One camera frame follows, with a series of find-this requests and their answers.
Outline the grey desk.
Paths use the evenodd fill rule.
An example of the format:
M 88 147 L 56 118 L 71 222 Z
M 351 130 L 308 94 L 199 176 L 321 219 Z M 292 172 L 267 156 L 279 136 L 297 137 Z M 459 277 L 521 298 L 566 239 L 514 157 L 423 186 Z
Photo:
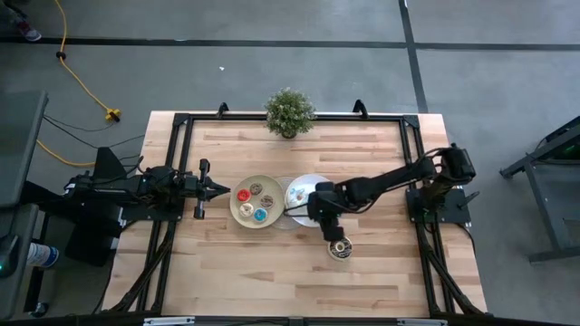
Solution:
M 9 277 L 0 278 L 0 321 L 10 319 L 15 313 L 38 211 L 34 204 L 0 209 L 0 238 L 15 234 L 20 239 L 16 270 Z
M 19 202 L 47 102 L 45 91 L 0 92 L 0 208 Z

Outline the large white glazed donut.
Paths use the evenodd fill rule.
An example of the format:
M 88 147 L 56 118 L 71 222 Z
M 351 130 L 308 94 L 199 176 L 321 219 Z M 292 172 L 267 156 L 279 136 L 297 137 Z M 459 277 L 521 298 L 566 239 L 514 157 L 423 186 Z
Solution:
M 305 187 L 292 187 L 287 196 L 286 202 L 290 207 L 300 206 L 307 202 L 308 194 Z

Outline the person's shoe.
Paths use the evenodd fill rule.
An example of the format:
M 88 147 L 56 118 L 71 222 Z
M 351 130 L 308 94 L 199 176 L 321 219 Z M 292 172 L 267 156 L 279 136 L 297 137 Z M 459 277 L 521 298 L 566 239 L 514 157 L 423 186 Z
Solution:
M 42 35 L 26 21 L 17 23 L 16 27 L 18 32 L 28 42 L 37 42 L 42 39 Z

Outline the black flat panel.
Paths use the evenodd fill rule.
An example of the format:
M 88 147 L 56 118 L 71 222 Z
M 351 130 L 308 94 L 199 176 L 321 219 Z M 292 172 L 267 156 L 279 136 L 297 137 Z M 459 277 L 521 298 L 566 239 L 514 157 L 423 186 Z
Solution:
M 65 247 L 65 256 L 89 265 L 103 266 L 110 256 L 113 240 L 121 234 L 121 208 L 95 194 L 82 195 L 80 183 L 74 181 L 74 184 L 71 217 L 75 218 L 75 227 Z

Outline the black metal table frame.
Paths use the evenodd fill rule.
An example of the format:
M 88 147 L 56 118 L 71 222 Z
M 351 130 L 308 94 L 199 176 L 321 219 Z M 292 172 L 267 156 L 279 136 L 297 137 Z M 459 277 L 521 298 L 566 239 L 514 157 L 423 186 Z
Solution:
M 188 168 L 210 163 L 211 177 L 236 187 L 246 177 L 279 180 L 318 174 L 334 182 L 403 166 L 422 149 L 448 143 L 439 114 L 324 113 L 295 139 L 270 133 L 254 112 L 197 112 Z M 166 315 L 425 317 L 429 313 L 416 229 L 405 192 L 383 195 L 341 223 L 353 254 L 334 260 L 317 228 L 243 227 L 231 196 L 213 199 L 205 217 L 188 201 L 169 261 Z

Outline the white round plate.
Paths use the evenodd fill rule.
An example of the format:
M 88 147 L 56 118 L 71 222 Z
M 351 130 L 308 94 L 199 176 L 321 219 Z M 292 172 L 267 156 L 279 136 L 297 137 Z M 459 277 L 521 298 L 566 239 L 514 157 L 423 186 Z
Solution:
M 292 187 L 305 187 L 308 196 L 315 191 L 315 186 L 320 182 L 329 182 L 329 179 L 317 174 L 302 175 L 294 179 L 285 191 L 285 216 L 293 218 L 298 224 L 306 227 L 319 228 L 320 225 L 308 217 L 307 202 L 300 206 L 290 207 L 286 202 L 286 196 Z

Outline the grey metal stand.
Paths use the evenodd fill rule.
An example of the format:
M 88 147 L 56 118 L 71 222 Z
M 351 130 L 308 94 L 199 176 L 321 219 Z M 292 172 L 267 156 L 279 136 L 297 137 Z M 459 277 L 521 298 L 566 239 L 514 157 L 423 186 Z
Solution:
M 499 174 L 510 179 L 520 172 L 527 176 L 551 245 L 528 260 L 539 263 L 580 256 L 580 240 L 573 239 L 568 227 L 580 224 L 580 116 L 543 137 L 532 152 Z

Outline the black round device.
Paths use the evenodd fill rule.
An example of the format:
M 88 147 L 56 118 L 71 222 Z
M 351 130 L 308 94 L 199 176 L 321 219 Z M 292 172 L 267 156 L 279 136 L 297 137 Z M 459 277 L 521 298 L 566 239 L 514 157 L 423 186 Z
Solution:
M 12 275 L 18 265 L 19 236 L 5 235 L 0 238 L 0 278 Z

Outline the green potted plant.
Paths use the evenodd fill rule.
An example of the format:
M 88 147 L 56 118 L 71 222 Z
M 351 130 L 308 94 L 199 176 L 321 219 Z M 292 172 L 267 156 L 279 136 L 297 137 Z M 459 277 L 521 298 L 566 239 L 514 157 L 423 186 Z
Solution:
M 314 127 L 315 109 L 300 91 L 284 88 L 265 103 L 266 128 L 277 136 L 293 139 Z

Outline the large chocolate glazed donut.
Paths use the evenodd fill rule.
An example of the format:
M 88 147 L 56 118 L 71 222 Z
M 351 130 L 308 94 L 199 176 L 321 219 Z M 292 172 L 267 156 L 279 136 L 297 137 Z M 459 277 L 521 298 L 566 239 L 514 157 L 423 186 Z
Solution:
M 336 261 L 347 261 L 352 256 L 353 244 L 348 237 L 332 241 L 327 246 L 327 253 Z

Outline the white bottle blue label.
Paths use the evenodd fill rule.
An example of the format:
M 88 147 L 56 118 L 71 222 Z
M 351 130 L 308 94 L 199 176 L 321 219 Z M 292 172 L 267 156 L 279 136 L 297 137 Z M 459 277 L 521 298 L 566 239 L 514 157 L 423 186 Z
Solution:
M 54 246 L 31 243 L 26 264 L 34 267 L 50 268 L 58 260 L 59 250 Z

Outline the beige round plate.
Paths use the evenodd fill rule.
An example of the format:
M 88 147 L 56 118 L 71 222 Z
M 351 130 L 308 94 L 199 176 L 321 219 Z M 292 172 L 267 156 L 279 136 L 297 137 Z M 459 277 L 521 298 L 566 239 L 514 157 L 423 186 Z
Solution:
M 244 203 L 240 203 L 237 200 L 237 192 L 242 188 L 249 189 L 250 185 L 256 182 L 261 183 L 264 189 L 260 195 L 251 196 L 251 199 L 246 203 L 252 204 L 256 210 L 258 208 L 263 208 L 260 205 L 260 199 L 263 195 L 270 195 L 275 200 L 274 205 L 269 209 L 266 209 L 268 212 L 268 218 L 264 223 L 256 222 L 253 216 L 243 217 L 239 214 L 239 207 Z M 243 227 L 251 229 L 265 228 L 272 225 L 283 214 L 285 209 L 284 194 L 282 186 L 272 177 L 265 175 L 247 177 L 240 181 L 231 191 L 231 197 L 229 200 L 230 212 L 233 218 Z

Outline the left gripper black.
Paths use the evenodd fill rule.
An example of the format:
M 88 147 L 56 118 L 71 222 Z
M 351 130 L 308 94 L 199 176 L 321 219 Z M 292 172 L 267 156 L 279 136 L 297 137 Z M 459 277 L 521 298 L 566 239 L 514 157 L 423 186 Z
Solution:
M 197 204 L 194 209 L 194 217 L 204 218 L 205 203 L 215 197 L 229 193 L 230 189 L 226 186 L 220 185 L 208 177 L 209 161 L 206 158 L 202 158 L 199 161 L 199 172 L 200 175 L 198 177 L 186 176 L 184 189 L 187 193 L 186 197 L 194 197 L 197 199 Z

